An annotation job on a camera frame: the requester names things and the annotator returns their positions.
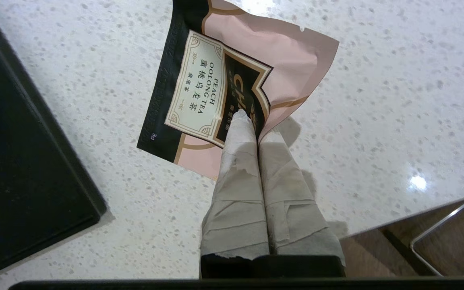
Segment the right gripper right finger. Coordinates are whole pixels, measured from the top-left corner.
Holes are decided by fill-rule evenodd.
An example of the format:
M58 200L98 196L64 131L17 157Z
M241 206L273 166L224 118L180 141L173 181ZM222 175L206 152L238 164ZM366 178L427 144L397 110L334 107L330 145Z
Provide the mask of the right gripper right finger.
M344 277L345 258L302 170L280 132L259 143L269 255L257 259L264 278Z

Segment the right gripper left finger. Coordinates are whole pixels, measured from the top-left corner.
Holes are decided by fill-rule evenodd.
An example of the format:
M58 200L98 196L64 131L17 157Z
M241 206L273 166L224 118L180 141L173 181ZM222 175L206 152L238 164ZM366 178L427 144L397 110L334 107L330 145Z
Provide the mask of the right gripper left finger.
M257 138L244 110L233 114L210 208L201 224L201 278L248 278L269 255Z

